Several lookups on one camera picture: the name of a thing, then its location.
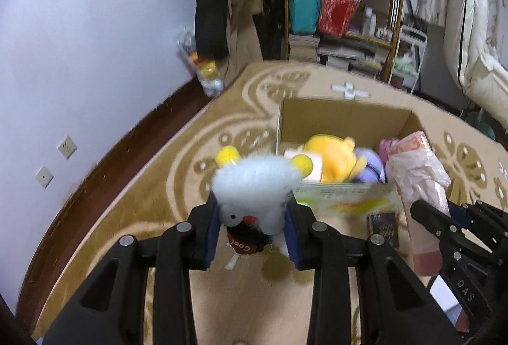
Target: yellow plush toy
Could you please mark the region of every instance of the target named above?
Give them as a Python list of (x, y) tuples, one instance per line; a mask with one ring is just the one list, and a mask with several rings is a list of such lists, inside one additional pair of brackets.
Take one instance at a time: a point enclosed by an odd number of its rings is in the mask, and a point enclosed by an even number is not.
[(351, 137), (340, 139), (333, 135), (312, 136), (302, 150), (316, 153), (323, 160), (321, 183), (342, 183), (354, 179), (367, 165), (365, 157), (356, 157), (355, 141)]

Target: wall plate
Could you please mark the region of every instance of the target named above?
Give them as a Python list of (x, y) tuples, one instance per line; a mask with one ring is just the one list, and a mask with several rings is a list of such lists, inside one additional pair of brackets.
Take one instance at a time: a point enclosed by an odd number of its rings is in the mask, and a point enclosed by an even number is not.
[(47, 188), (49, 182), (53, 180), (53, 175), (47, 167), (42, 166), (35, 175), (35, 179), (41, 184), (42, 187)]
[(58, 145), (58, 150), (60, 153), (64, 155), (65, 158), (69, 158), (73, 155), (73, 153), (78, 149), (78, 146), (74, 144), (72, 139), (67, 136), (62, 142)]

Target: brown baseboard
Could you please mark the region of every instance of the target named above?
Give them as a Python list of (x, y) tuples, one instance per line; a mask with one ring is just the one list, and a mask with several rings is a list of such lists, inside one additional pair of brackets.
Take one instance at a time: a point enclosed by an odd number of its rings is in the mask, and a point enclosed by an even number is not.
[(60, 210), (21, 286), (16, 319), (34, 331), (51, 289), (100, 215), (156, 152), (210, 99), (196, 78), (143, 118), (99, 162)]

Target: white bottle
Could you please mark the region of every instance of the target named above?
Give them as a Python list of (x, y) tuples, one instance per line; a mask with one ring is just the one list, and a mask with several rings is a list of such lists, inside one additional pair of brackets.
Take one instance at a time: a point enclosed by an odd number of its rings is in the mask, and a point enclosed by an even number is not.
[(370, 29), (369, 29), (369, 38), (374, 38), (374, 33), (376, 31), (376, 14), (372, 14), (370, 17)]
[(372, 8), (365, 8), (365, 16), (363, 18), (362, 35), (368, 37), (370, 33), (370, 20), (372, 19)]

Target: red bag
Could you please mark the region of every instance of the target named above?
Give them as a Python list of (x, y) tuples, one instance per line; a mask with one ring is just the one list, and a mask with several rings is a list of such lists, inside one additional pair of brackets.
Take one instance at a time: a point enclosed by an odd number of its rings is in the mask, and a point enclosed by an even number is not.
[(361, 0), (321, 0), (318, 29), (324, 34), (342, 37)]

